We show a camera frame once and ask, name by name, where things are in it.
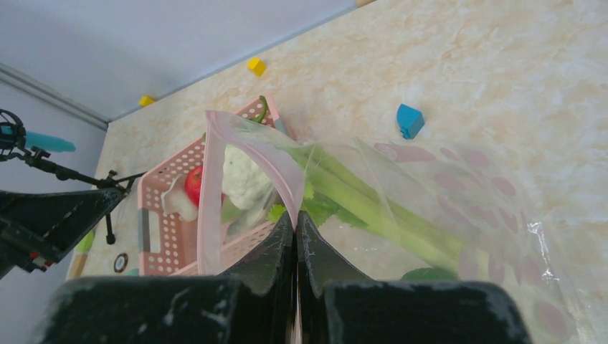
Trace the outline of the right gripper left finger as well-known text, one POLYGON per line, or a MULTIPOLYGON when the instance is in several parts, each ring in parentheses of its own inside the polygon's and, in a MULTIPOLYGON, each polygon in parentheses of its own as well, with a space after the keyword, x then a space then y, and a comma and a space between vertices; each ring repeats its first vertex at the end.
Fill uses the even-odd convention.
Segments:
POLYGON ((293 330, 295 234, 283 214, 268 236, 223 272, 236 287, 225 343, 289 343, 293 330))

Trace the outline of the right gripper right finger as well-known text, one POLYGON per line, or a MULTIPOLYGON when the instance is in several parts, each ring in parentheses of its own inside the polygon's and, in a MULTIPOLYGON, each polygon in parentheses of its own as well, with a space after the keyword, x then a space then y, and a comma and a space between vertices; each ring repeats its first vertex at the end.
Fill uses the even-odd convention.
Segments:
POLYGON ((343 343, 344 320, 336 304, 343 283, 369 282, 320 234, 312 216, 300 211, 295 228, 298 288, 303 343, 343 343))

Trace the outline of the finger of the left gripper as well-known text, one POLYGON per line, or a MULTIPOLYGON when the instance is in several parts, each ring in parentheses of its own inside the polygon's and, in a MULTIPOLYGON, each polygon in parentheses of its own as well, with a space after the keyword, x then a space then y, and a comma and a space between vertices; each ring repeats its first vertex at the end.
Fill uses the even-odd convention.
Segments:
POLYGON ((116 188, 62 193, 1 191, 1 277, 61 262, 123 199, 116 188))

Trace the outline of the green celery stalk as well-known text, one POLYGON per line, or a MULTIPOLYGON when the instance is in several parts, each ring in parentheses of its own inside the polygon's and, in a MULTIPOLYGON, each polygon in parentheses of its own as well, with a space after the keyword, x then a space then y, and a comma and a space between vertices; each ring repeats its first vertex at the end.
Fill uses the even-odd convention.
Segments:
POLYGON ((282 146, 304 173, 300 209, 317 225, 335 217, 387 239, 433 268, 478 275, 481 254, 464 241, 373 189, 318 144, 282 146))

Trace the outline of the clear pink zip bag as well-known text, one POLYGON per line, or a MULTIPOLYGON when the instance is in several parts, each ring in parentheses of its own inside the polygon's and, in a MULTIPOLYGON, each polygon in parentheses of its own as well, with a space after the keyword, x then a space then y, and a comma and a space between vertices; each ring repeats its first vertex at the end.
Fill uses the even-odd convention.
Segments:
MULTIPOLYGON (((205 113, 204 178, 199 212, 199 270, 224 271, 221 221, 238 209, 222 192, 224 151, 244 151, 280 200, 266 219, 285 213, 298 224, 304 173, 282 146, 318 144, 385 197, 455 234, 481 254, 478 275, 517 302, 537 343, 607 341, 607 240, 602 226, 559 221, 525 191, 494 156, 466 145, 394 143, 364 138, 296 141, 270 127, 221 111, 205 113)), ((322 237, 378 280, 431 267, 387 239, 332 217, 322 237)))

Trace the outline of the green bell pepper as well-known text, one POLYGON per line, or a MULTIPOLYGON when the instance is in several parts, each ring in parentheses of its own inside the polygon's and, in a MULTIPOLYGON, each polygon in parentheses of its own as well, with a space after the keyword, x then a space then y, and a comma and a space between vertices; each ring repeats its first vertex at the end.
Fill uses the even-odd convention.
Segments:
POLYGON ((406 272, 401 280, 408 282, 419 282, 419 281, 454 281, 459 280, 459 277, 445 269, 425 267, 419 269, 413 269, 406 272))

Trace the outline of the small round badge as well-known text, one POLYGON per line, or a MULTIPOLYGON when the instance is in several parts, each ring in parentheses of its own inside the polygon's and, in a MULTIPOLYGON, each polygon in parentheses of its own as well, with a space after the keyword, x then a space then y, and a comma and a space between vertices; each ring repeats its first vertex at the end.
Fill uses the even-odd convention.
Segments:
POLYGON ((128 266, 128 255, 126 253, 119 254, 113 262, 113 271, 122 273, 128 266))

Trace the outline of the teal silicone tool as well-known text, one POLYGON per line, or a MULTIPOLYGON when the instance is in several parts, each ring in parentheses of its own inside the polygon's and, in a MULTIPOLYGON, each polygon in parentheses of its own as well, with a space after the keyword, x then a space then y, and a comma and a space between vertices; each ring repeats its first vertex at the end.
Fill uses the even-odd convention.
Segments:
POLYGON ((135 269, 130 269, 129 271, 126 272, 127 276, 139 276, 140 272, 138 268, 135 269))

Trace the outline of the pink plastic basket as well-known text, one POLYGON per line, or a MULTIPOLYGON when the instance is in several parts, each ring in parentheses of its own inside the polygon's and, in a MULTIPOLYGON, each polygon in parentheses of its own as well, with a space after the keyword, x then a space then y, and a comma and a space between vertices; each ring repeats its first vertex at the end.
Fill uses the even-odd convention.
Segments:
MULTIPOLYGON (((145 173, 138 184, 140 267, 146 275, 198 275, 197 225, 181 221, 177 214, 164 214, 161 194, 180 174, 202 166, 205 144, 197 138, 164 162, 145 173)), ((219 247, 222 268, 227 269, 262 242, 274 227, 266 219, 280 197, 273 189, 264 204, 221 221, 219 247)))

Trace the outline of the white cauliflower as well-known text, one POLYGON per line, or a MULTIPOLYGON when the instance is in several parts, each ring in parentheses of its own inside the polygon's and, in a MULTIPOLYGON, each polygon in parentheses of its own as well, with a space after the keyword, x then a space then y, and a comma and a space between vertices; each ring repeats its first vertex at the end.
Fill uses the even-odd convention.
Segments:
POLYGON ((227 145, 224 151, 222 192, 241 210, 264 204, 272 192, 265 172, 242 150, 227 145))

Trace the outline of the grey toy fish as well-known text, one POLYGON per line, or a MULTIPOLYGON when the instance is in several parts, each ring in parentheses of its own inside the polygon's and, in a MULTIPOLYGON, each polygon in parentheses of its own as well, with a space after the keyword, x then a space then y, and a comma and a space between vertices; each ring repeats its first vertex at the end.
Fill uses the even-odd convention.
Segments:
POLYGON ((164 214, 177 214, 181 221, 192 222, 198 219, 198 208, 187 196, 185 180, 184 174, 175 177, 161 194, 161 208, 164 214))

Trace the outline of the blue toy block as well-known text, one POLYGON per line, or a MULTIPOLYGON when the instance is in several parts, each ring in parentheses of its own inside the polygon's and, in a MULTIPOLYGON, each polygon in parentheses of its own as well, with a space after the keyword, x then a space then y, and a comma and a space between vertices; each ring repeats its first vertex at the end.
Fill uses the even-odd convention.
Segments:
POLYGON ((405 104, 398 107, 396 122, 402 136, 407 140, 414 139, 425 124, 422 112, 405 104))

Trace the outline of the yellow cube near basket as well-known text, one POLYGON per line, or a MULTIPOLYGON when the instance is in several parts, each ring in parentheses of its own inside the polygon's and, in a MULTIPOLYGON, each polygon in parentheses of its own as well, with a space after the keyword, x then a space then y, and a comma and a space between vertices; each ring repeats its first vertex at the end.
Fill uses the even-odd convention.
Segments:
POLYGON ((259 57, 252 57, 247 63, 247 68, 255 76, 261 77, 267 70, 267 65, 259 57))

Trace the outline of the wooden cork cylinder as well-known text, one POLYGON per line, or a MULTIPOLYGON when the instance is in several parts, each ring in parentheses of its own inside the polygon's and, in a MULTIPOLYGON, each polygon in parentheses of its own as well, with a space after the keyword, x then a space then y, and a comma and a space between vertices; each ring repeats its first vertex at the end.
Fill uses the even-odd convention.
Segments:
POLYGON ((372 3, 374 1, 375 0, 355 0, 355 5, 357 8, 360 8, 362 6, 372 3))

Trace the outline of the yellow cube at wall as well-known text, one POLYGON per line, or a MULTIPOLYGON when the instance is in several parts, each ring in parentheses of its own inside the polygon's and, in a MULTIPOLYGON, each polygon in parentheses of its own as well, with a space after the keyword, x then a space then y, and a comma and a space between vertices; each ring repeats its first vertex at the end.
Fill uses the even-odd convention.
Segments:
POLYGON ((155 102, 155 100, 151 96, 144 95, 139 99, 138 104, 140 107, 144 108, 144 107, 154 104, 154 102, 155 102))

